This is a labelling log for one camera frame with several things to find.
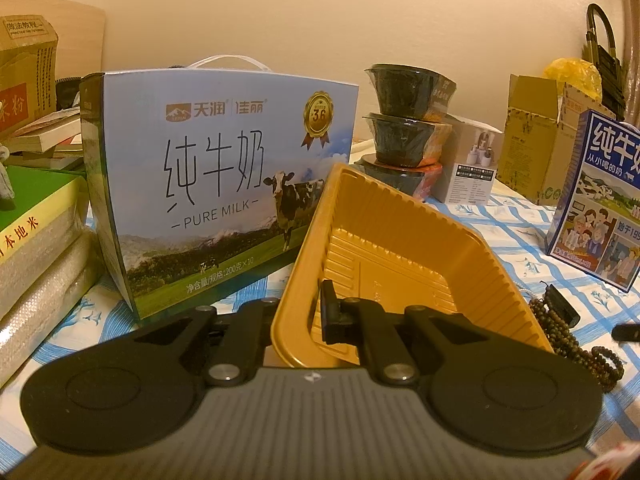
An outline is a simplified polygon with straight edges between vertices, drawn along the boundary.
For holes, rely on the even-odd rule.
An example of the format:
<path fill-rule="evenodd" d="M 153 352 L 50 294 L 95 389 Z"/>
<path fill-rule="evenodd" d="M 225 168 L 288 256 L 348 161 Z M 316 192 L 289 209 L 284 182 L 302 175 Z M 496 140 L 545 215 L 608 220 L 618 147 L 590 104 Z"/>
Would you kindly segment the golden plastic tray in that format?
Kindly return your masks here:
<path fill-rule="evenodd" d="M 274 351 L 292 367 L 358 361 L 349 344 L 322 340 L 322 281 L 400 313 L 423 304 L 550 350 L 527 302 L 484 238 L 427 204 L 345 164 L 333 166 L 271 325 Z"/>

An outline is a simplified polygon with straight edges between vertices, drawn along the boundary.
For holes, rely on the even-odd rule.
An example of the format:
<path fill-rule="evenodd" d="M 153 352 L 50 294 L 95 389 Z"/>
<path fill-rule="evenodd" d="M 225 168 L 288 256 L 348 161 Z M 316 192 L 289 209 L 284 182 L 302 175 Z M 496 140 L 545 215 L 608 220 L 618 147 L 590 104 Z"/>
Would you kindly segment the blue checked tablecloth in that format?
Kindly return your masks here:
<path fill-rule="evenodd" d="M 525 298 L 541 296 L 544 286 L 554 285 L 579 313 L 573 333 L 582 348 L 610 348 L 622 359 L 625 373 L 604 397 L 603 410 L 589 442 L 593 452 L 603 453 L 623 440 L 639 437 L 639 347 L 616 344 L 615 325 L 639 319 L 639 291 L 621 292 L 591 275 L 547 257 L 544 236 L 553 216 L 549 206 L 536 206 L 497 183 L 488 203 L 480 206 L 431 206 L 480 234 L 501 260 Z M 1 469 L 9 471 L 35 446 L 20 410 L 24 382 L 61 356 L 130 332 L 134 318 L 109 276 L 101 278 L 70 314 L 37 349 L 1 393 Z"/>

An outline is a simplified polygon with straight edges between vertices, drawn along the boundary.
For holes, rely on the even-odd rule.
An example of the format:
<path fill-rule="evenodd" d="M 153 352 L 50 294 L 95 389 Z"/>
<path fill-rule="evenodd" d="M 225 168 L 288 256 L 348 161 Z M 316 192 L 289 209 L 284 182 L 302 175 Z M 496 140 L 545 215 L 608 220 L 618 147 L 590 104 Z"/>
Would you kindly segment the dark blue milk carton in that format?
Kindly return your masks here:
<path fill-rule="evenodd" d="M 639 130 L 583 112 L 546 254 L 629 292 L 639 273 L 639 181 Z"/>

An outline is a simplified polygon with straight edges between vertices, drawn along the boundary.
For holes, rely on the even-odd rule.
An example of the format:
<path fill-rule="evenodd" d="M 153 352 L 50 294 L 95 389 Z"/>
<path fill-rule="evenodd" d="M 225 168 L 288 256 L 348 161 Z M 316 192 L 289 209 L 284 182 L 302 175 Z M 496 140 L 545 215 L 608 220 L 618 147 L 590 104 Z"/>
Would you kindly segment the lower clear rice bag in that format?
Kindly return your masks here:
<path fill-rule="evenodd" d="M 2 386 L 63 321 L 102 273 L 96 233 L 85 230 L 2 318 Z"/>

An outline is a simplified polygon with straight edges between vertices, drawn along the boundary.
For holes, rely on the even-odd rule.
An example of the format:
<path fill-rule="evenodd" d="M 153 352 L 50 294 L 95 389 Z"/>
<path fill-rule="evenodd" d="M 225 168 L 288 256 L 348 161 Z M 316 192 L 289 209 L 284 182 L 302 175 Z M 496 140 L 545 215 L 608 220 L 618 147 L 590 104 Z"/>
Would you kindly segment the green top rice bag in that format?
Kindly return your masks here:
<path fill-rule="evenodd" d="M 66 171 L 7 166 L 14 200 L 1 201 L 1 313 L 69 248 L 85 226 L 86 179 Z"/>

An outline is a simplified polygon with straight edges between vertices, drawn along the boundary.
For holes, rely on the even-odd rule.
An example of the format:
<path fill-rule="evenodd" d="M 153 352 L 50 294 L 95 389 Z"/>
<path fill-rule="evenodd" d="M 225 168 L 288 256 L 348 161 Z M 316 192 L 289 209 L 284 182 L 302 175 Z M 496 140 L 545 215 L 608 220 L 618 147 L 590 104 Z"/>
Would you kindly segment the small white product box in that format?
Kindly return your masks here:
<path fill-rule="evenodd" d="M 497 175 L 503 132 L 451 114 L 445 122 L 452 129 L 442 148 L 442 173 L 432 187 L 432 196 L 445 204 L 484 205 Z"/>

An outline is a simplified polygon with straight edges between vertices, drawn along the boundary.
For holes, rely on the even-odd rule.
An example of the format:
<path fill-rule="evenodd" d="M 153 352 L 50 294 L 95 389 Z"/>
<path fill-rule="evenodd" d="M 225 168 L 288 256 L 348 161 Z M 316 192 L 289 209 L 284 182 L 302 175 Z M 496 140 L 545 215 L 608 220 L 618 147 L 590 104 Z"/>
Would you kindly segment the open brown cardboard box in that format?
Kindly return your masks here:
<path fill-rule="evenodd" d="M 570 84 L 512 75 L 497 179 L 536 205 L 556 205 L 586 110 L 614 116 Z"/>

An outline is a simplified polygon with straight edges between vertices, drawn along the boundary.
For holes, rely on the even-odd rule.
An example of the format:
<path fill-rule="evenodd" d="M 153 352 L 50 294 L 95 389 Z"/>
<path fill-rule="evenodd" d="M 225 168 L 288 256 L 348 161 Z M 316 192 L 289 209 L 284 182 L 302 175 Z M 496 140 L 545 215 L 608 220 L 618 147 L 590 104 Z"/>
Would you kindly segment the light blue pure milk carton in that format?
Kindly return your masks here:
<path fill-rule="evenodd" d="M 300 245 L 349 159 L 358 93 L 236 54 L 82 78 L 96 232 L 138 321 L 213 300 Z"/>

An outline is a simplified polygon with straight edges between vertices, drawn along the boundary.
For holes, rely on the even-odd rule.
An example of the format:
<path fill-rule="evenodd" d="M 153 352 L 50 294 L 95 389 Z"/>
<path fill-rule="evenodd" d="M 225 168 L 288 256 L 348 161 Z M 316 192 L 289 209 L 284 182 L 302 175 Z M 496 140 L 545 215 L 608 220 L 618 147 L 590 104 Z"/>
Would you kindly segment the bottom red noodle bowl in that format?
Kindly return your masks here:
<path fill-rule="evenodd" d="M 442 174 L 439 162 L 416 168 L 394 167 L 378 162 L 375 154 L 362 155 L 352 166 L 420 202 L 431 195 L 432 187 Z"/>

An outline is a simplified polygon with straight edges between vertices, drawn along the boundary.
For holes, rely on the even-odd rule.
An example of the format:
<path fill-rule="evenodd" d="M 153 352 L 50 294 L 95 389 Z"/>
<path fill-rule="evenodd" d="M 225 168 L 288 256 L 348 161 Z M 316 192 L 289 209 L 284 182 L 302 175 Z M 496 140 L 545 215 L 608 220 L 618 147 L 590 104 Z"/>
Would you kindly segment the grey white glove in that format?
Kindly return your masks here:
<path fill-rule="evenodd" d="M 4 145 L 0 145 L 0 200 L 2 202 L 14 200 L 15 196 L 9 174 L 6 172 L 6 166 L 4 166 L 9 156 L 10 151 Z"/>

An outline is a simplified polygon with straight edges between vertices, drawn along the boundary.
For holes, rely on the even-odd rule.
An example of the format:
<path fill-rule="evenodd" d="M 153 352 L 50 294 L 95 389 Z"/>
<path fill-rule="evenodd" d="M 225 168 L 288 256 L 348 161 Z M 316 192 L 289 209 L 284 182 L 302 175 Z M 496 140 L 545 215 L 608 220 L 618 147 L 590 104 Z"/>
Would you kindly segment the stacked paper books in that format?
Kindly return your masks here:
<path fill-rule="evenodd" d="M 73 169 L 84 160 L 78 106 L 58 110 L 16 130 L 2 141 L 9 166 Z"/>

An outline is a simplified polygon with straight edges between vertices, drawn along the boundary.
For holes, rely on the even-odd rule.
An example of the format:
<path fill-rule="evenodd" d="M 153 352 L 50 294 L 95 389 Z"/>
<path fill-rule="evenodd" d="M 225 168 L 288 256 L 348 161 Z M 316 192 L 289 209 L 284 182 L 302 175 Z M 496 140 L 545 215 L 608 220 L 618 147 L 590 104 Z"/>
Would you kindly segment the middle orange noodle bowl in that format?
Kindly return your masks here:
<path fill-rule="evenodd" d="M 439 162 L 452 125 L 370 113 L 364 116 L 383 165 L 419 168 Z"/>

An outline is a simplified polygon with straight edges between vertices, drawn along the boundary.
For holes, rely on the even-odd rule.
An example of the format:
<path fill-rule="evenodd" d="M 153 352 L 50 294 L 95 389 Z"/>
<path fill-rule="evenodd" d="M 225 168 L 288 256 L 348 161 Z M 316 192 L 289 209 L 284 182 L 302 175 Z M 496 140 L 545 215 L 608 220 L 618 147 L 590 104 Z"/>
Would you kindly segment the top black noodle bowl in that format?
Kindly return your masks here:
<path fill-rule="evenodd" d="M 366 69 L 383 115 L 441 122 L 457 84 L 427 68 L 408 65 L 373 64 Z"/>

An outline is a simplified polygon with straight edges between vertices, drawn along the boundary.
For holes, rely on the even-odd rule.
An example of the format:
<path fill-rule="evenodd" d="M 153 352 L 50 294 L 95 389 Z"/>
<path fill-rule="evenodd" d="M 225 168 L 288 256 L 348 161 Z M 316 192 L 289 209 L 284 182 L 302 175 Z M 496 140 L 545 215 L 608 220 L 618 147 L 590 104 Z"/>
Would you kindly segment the brown printed cardboard box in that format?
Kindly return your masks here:
<path fill-rule="evenodd" d="M 58 34 L 41 15 L 1 18 L 1 139 L 56 110 Z"/>

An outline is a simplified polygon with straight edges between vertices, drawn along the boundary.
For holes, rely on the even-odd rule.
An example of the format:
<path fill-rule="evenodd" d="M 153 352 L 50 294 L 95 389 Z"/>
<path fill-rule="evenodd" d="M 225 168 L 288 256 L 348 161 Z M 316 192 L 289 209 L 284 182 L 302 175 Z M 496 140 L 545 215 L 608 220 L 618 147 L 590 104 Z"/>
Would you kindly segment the wooden board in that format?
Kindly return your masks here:
<path fill-rule="evenodd" d="M 102 72 L 106 15 L 70 0 L 1 0 L 1 14 L 42 15 L 58 34 L 56 78 Z"/>

